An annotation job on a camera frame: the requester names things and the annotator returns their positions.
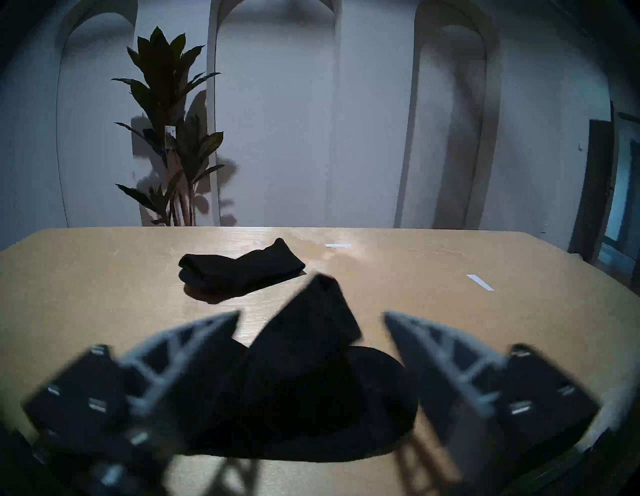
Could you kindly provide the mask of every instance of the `screw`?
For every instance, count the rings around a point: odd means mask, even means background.
[[[575,387],[571,386],[570,384],[567,384],[564,387],[561,387],[558,392],[562,395],[562,396],[569,396],[570,394],[573,394],[575,392]]]
[[[516,401],[508,406],[512,415],[520,415],[521,413],[528,412],[532,407],[533,403],[530,401]]]
[[[101,401],[96,398],[89,398],[89,408],[95,410],[96,412],[106,413],[107,411],[107,402]]]

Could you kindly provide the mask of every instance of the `plant stem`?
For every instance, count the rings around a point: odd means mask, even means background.
[[[189,209],[191,213],[191,225],[196,225],[196,205],[194,203],[195,200],[195,188],[192,184],[189,185]]]
[[[171,201],[169,202],[169,211],[171,212],[171,217],[173,218],[173,225],[177,226],[178,224],[178,217],[175,214],[175,199],[172,198]]]
[[[173,156],[173,163],[175,165],[175,171],[178,172],[180,170],[180,162],[178,160],[178,155],[175,150],[171,150]],[[180,210],[182,211],[182,219],[184,220],[184,225],[191,225],[191,219],[189,218],[189,211],[187,207],[186,198],[184,195],[184,178],[178,181],[178,200],[180,202]]]

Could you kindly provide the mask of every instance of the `folded black sock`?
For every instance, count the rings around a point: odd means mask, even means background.
[[[214,421],[251,410],[278,387],[343,355],[361,336],[338,281],[317,274],[267,323],[230,373]]]
[[[404,367],[361,336],[337,281],[316,275],[230,372],[189,454],[347,461],[392,451],[417,396]]]
[[[404,367],[374,348],[350,346],[315,372],[198,435],[187,454],[338,462],[397,449],[418,408]]]
[[[281,237],[271,246],[237,259],[187,254],[180,259],[179,266],[182,268],[179,277],[187,286],[223,299],[286,281],[305,268]]]

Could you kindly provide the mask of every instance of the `white wall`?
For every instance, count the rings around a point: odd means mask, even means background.
[[[343,0],[327,222],[393,227],[409,115],[417,2]]]
[[[560,38],[558,42],[562,64],[559,170],[540,237],[567,250],[582,197],[589,120],[611,120],[611,103],[607,76],[593,47],[583,40],[571,44]]]
[[[102,13],[67,39],[58,85],[58,163],[69,227],[140,225],[140,210],[115,183],[147,173],[131,153],[131,134],[114,122],[140,113],[127,87],[134,26],[117,13]]]
[[[0,248],[47,227],[66,227],[56,154],[56,95],[64,40],[78,0],[61,1],[29,33],[0,76]]]
[[[589,119],[609,120],[604,70],[547,2],[478,5],[498,27],[502,51],[499,130],[479,227],[524,231],[567,249]]]
[[[334,24],[319,0],[244,0],[221,22],[223,223],[326,225]]]
[[[444,3],[418,7],[415,37],[400,227],[460,229],[482,129],[484,42],[460,10]]]

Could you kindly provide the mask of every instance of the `black sock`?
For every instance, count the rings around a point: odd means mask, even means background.
[[[179,262],[180,279],[209,296],[233,298],[298,276],[305,268],[279,237],[263,250],[237,259],[222,255],[184,255]]]

